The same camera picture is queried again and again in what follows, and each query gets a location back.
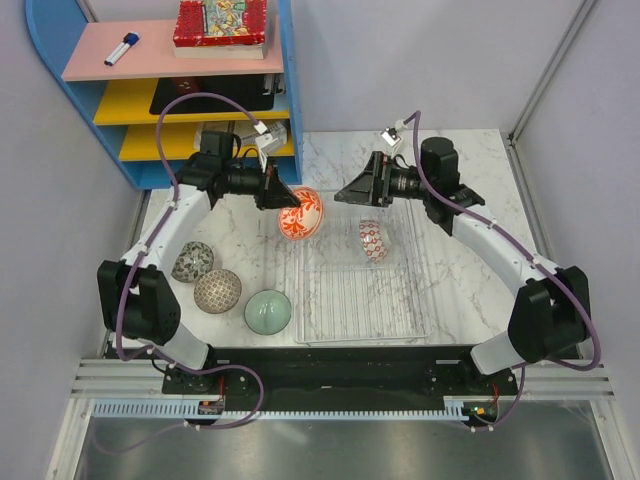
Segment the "blue triangle pattern bowl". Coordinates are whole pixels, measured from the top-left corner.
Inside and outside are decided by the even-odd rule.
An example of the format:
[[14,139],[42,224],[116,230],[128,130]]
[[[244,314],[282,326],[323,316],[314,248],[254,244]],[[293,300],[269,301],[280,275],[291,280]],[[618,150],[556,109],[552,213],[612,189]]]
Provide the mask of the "blue triangle pattern bowl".
[[362,249],[370,262],[378,264],[389,255],[386,231],[379,221],[360,220],[358,234]]

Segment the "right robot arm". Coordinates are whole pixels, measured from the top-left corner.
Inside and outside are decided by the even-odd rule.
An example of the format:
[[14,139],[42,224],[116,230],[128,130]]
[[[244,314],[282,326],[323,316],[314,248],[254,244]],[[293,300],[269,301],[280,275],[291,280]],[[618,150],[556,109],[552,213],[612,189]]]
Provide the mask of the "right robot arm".
[[507,329],[462,356],[460,386],[481,393],[495,373],[542,360],[559,363],[560,354],[586,340],[593,343],[591,363],[597,365],[600,342],[590,318],[585,273],[529,252],[501,227],[484,199],[461,182],[451,140],[430,137],[414,152],[412,167],[373,152],[363,171],[334,199],[371,207],[388,207],[396,198],[421,201],[429,219],[474,251],[514,295]]

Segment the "orange floral bowl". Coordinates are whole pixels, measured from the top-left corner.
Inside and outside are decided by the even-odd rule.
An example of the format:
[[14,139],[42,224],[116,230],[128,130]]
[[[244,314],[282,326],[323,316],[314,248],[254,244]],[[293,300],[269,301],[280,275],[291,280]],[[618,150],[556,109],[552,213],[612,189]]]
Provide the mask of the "orange floral bowl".
[[278,215],[278,227],[286,239],[304,240],[319,230],[324,220],[324,205],[320,195],[312,188],[298,187],[293,193],[300,205],[282,208]]

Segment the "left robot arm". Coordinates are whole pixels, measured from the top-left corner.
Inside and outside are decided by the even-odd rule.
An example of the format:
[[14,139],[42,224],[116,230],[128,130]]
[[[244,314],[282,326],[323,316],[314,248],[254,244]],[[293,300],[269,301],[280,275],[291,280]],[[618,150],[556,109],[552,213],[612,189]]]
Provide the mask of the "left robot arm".
[[301,204],[271,159],[249,167],[237,161],[233,134],[204,132],[199,150],[177,172],[177,183],[150,229],[120,260],[106,260],[97,271],[105,327],[118,340],[138,340],[181,365],[185,382],[198,393],[215,389],[220,371],[207,361],[208,344],[182,323],[181,306],[168,281],[184,244],[227,194],[251,196],[260,210]]

